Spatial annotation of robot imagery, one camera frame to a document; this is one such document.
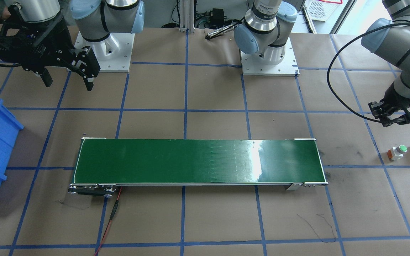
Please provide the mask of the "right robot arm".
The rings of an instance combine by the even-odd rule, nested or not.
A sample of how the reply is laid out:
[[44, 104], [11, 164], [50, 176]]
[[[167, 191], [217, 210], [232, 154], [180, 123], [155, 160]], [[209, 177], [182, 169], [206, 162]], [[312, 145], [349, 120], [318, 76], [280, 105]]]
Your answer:
[[80, 75], [88, 91], [100, 71], [128, 71], [134, 35], [144, 28], [141, 0], [72, 0], [79, 28], [70, 37], [57, 0], [7, 0], [10, 17], [0, 31], [0, 60], [21, 66], [52, 85], [49, 66]]

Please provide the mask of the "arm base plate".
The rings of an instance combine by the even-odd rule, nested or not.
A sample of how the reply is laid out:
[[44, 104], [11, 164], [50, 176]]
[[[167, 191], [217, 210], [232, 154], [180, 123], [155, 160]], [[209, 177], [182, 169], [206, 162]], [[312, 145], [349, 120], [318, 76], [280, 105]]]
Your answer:
[[131, 33], [111, 33], [102, 42], [88, 42], [83, 39], [81, 32], [79, 32], [75, 40], [75, 47], [92, 47], [101, 73], [128, 73], [134, 42], [135, 34]]
[[283, 47], [267, 47], [262, 53], [240, 51], [243, 75], [296, 76], [300, 74], [291, 39]]

